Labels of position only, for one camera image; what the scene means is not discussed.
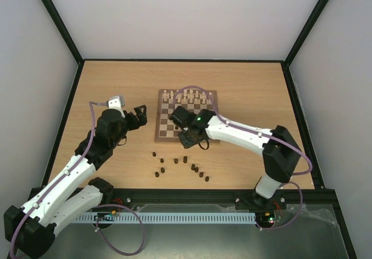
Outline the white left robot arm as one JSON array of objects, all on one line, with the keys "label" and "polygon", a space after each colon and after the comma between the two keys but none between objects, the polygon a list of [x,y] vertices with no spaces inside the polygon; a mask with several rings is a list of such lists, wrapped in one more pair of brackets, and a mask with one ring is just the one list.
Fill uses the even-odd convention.
[{"label": "white left robot arm", "polygon": [[100,117],[92,117],[92,127],[61,172],[21,207],[10,206],[3,215],[5,237],[11,243],[9,255],[17,250],[30,258],[40,258],[61,231],[82,213],[93,208],[123,208],[113,200],[113,185],[102,178],[78,186],[94,174],[112,155],[129,131],[147,123],[146,106],[133,112],[110,100]]}]

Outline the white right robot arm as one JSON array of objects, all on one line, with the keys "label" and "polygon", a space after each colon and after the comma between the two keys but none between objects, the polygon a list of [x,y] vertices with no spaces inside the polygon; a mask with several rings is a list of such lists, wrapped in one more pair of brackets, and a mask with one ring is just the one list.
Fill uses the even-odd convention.
[{"label": "white right robot arm", "polygon": [[212,110],[198,114],[179,106],[169,119],[179,127],[178,138],[188,149],[210,140],[224,141],[248,149],[263,159],[264,175],[255,186],[248,202],[265,208],[274,200],[279,187],[289,182],[301,157],[301,150],[289,131],[280,125],[275,129],[257,128],[229,121]]}]

